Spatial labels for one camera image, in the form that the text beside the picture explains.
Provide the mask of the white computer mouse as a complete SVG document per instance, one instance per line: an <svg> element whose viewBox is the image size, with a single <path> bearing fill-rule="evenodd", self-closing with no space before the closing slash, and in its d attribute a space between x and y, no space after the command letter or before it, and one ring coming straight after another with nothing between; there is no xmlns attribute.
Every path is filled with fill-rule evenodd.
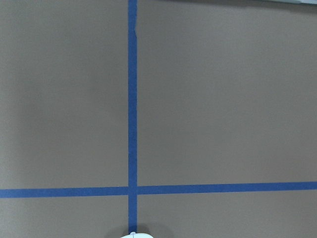
<svg viewBox="0 0 317 238"><path fill-rule="evenodd" d="M154 237L147 233L131 232L130 234L122 236L121 238L154 238Z"/></svg>

